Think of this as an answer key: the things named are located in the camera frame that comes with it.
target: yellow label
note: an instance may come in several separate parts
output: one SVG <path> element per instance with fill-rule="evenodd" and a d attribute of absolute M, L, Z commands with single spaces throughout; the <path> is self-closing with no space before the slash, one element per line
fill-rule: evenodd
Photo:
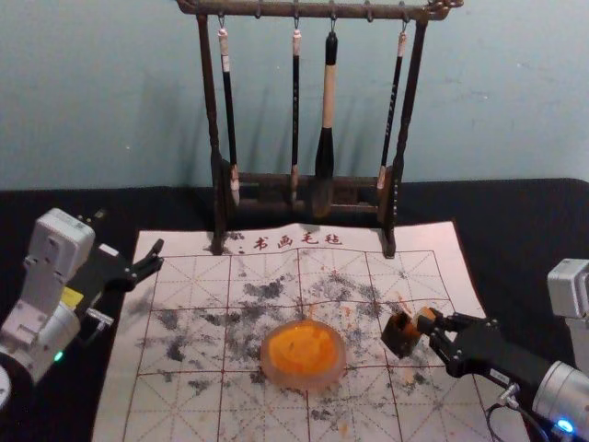
<path fill-rule="evenodd" d="M 84 296 L 70 287 L 66 287 L 62 293 L 63 303 L 71 309 L 75 309 L 82 299 Z"/>

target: blue led light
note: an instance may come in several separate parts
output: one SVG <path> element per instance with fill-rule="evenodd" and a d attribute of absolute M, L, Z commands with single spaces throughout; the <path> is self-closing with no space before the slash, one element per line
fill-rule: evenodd
<path fill-rule="evenodd" d="M 572 424 L 566 419 L 559 419 L 556 425 L 565 433 L 572 433 Z"/>

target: round dish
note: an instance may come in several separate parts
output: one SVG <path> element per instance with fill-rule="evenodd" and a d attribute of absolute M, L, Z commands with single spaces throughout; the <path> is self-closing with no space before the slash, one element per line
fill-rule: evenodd
<path fill-rule="evenodd" d="M 294 320 L 276 327 L 261 343 L 261 369 L 282 387 L 321 390 L 340 377 L 346 366 L 345 345 L 329 325 Z"/>

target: black table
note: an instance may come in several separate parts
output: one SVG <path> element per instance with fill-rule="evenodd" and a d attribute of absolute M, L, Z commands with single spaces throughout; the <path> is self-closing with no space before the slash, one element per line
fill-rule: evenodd
<path fill-rule="evenodd" d="M 573 363 L 564 322 L 551 314 L 548 272 L 563 258 L 589 258 L 589 183 L 579 180 L 502 180 L 410 183 L 400 224 L 454 220 L 472 280 L 489 316 L 506 337 L 549 359 Z M 0 192 L 0 320 L 16 301 L 22 260 L 37 217 L 53 207 L 72 215 L 106 208 L 98 240 L 133 256 L 142 229 L 212 229 L 208 189 Z M 239 215 L 231 227 L 276 227 L 293 219 Z M 324 224 L 375 227 L 370 215 L 328 218 Z M 118 316 L 122 297 L 109 293 L 106 313 Z M 84 441 L 92 435 L 114 339 L 110 330 L 92 347 L 73 347 L 37 387 L 26 419 L 4 428 L 0 440 Z"/>

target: light blue wall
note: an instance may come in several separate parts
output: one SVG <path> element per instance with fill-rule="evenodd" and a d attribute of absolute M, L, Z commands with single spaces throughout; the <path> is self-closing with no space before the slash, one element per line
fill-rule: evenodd
<path fill-rule="evenodd" d="M 589 4 L 465 1 L 426 34 L 406 180 L 589 180 Z M 287 172 L 293 22 L 228 17 L 226 26 L 240 169 Z M 301 20 L 306 173 L 328 28 L 327 20 Z M 212 19 L 226 156 L 217 29 Z M 336 30 L 336 172 L 374 175 L 399 23 L 340 20 Z M 196 24 L 175 2 L 2 2 L 1 189 L 207 185 L 208 152 Z"/>

